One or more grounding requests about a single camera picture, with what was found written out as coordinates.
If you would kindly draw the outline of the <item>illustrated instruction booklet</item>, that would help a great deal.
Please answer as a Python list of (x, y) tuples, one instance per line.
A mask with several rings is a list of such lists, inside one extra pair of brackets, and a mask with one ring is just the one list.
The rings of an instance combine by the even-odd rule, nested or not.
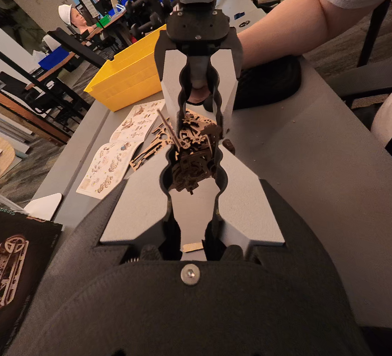
[(115, 129), (108, 143), (102, 145), (79, 184), (76, 193), (103, 199), (124, 178), (135, 151), (144, 143), (164, 99), (134, 105), (122, 123)]

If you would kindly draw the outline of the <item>blue plastic bin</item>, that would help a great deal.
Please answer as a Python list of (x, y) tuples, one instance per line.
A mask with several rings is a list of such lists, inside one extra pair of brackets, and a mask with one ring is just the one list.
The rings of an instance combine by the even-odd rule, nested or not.
[(69, 51), (64, 49), (62, 46), (59, 46), (50, 54), (46, 55), (45, 58), (39, 61), (38, 65), (42, 69), (48, 71), (54, 68), (59, 63), (61, 63), (63, 60), (65, 60), (66, 57), (68, 57), (68, 55), (69, 55)]

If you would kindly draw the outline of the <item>white rounded board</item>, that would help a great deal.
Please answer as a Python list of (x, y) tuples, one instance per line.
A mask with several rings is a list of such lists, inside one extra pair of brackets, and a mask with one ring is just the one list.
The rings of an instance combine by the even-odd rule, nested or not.
[(62, 198), (63, 196), (61, 193), (55, 193), (34, 199), (25, 206), (24, 211), (28, 215), (40, 220), (51, 221), (62, 201)]

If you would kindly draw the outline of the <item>rounded wooden board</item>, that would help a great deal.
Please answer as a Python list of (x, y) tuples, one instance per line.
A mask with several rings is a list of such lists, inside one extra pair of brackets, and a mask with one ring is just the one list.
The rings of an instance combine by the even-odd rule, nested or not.
[(0, 177), (7, 172), (15, 156), (15, 151), (11, 144), (4, 138), (0, 138)]

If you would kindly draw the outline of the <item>black model kit box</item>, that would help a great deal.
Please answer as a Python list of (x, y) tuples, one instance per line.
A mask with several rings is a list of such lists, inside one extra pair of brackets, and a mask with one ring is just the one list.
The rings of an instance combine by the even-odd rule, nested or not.
[(61, 224), (0, 209), (0, 354), (17, 335), (62, 234)]

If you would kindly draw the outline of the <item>black padded cushion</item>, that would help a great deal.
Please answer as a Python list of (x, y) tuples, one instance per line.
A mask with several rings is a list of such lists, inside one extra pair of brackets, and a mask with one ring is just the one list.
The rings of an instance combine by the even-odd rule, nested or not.
[(302, 82), (298, 57), (288, 55), (241, 72), (233, 110), (275, 104), (296, 94)]

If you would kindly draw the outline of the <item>yellow plastic bin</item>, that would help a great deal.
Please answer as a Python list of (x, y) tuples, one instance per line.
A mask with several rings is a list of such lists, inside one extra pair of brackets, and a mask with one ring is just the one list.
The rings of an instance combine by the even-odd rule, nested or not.
[(161, 91), (154, 49), (166, 25), (107, 60), (84, 91), (116, 112)]

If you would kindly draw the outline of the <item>mannequin head with white helmet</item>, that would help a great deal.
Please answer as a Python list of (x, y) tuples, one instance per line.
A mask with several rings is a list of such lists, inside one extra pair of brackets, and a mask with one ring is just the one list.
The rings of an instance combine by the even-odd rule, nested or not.
[(78, 29), (80, 34), (85, 32), (91, 34), (95, 29), (93, 26), (89, 26), (79, 11), (71, 5), (63, 4), (58, 6), (58, 14), (65, 24)]

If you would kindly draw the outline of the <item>wooden mechanical model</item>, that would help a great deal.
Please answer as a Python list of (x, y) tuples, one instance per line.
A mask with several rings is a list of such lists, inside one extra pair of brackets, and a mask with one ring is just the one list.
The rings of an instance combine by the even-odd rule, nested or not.
[(215, 149), (222, 137), (218, 124), (199, 125), (182, 122), (178, 136), (170, 122), (158, 112), (173, 140), (174, 155), (170, 161), (173, 182), (170, 189), (182, 190), (193, 194), (199, 182), (215, 176)]

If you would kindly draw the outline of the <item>wooden cut-out frame sheet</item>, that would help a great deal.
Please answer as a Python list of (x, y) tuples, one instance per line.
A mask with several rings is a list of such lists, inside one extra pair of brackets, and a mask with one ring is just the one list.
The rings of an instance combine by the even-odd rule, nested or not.
[(157, 128), (152, 131), (154, 139), (151, 141), (149, 146), (141, 151), (138, 156), (130, 162), (130, 167), (133, 171), (138, 170), (144, 165), (151, 157), (159, 153), (159, 151), (168, 145), (173, 144), (171, 135), (167, 127), (161, 123)]

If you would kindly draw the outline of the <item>person's right hand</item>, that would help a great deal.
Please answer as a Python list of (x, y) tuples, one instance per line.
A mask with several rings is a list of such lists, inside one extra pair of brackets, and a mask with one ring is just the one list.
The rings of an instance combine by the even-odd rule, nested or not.
[(208, 86), (203, 86), (198, 89), (192, 87), (187, 103), (191, 105), (201, 105), (210, 96), (210, 94), (211, 92)]

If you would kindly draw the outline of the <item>black office chair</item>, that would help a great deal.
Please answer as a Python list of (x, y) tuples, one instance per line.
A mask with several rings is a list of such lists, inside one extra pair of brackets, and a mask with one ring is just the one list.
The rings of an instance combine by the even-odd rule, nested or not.
[(60, 80), (54, 81), (48, 91), (39, 92), (36, 88), (27, 91), (25, 102), (34, 112), (44, 114), (54, 122), (67, 126), (70, 121), (77, 124), (76, 119), (83, 119), (82, 110), (88, 111), (91, 107), (84, 99), (70, 89)]

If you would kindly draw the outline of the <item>person's right forearm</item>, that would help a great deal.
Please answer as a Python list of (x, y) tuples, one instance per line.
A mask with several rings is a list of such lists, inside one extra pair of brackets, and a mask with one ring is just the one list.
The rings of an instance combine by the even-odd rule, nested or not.
[(242, 69), (308, 53), (343, 34), (379, 4), (343, 9), (328, 0), (284, 0), (238, 35)]

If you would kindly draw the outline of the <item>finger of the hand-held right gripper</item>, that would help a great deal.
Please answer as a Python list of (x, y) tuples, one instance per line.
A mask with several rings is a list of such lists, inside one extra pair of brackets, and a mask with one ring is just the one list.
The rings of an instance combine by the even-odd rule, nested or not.
[(214, 79), (213, 114), (225, 137), (231, 127), (238, 79), (230, 49), (220, 49), (210, 58)]
[(165, 52), (161, 87), (172, 127), (181, 127), (184, 118), (185, 89), (180, 78), (186, 65), (187, 57), (179, 50)]

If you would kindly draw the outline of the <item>rack of black dumbbells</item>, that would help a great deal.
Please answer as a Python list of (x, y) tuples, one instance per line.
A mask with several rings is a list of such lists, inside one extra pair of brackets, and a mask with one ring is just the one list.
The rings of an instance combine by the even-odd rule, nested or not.
[(166, 24), (176, 2), (176, 0), (127, 0), (125, 10), (132, 36), (140, 40)]

